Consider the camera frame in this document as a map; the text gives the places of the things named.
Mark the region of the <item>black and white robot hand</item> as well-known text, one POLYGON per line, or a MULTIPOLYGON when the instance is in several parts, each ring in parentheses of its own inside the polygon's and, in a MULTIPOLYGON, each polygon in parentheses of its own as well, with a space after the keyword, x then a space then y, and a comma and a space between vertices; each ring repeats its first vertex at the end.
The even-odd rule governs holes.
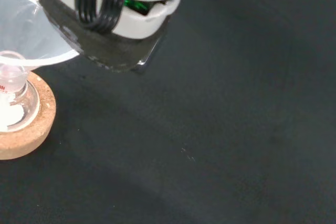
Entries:
POLYGON ((67 44, 108 70, 147 63, 181 0, 39 0, 67 44))

